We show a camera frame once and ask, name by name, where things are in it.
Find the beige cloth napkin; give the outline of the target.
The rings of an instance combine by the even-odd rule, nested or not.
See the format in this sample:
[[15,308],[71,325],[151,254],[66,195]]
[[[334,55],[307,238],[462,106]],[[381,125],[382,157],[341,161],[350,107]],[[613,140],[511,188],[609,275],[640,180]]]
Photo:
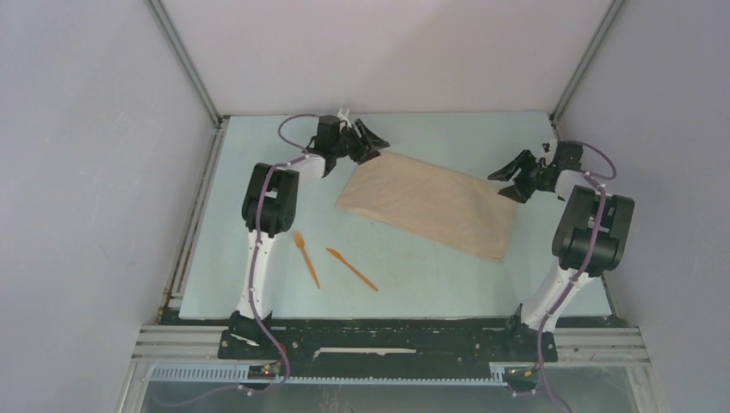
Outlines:
[[336,207],[501,262],[517,204],[485,180],[387,152],[356,167]]

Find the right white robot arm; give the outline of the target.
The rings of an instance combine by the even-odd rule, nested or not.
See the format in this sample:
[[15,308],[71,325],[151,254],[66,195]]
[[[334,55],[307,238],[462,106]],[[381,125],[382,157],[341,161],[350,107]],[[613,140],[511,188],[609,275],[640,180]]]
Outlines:
[[509,330],[500,337],[506,356],[521,360],[535,348],[535,338],[554,331],[570,301],[585,286],[614,270],[622,261],[634,214],[633,199],[611,194],[605,187],[616,178],[584,169],[586,143],[553,140],[538,157],[521,151],[490,181],[507,182],[499,195],[526,203],[534,193],[552,193],[565,209],[551,243],[553,264],[536,291],[510,317]]

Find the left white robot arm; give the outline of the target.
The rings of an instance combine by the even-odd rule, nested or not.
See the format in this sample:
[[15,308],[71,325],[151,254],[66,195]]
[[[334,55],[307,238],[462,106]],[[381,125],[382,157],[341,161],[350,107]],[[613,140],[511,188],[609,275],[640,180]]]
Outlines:
[[[317,120],[316,131],[305,144],[283,135],[283,127],[300,118]],[[327,177],[341,158],[362,165],[390,146],[361,119],[351,120],[347,111],[292,115],[280,123],[277,134],[299,154],[283,163],[257,163],[253,168],[241,206],[248,237],[244,285],[228,324],[239,347],[256,359],[268,354],[275,341],[268,327],[274,290],[269,264],[276,241],[293,226],[300,188]]]

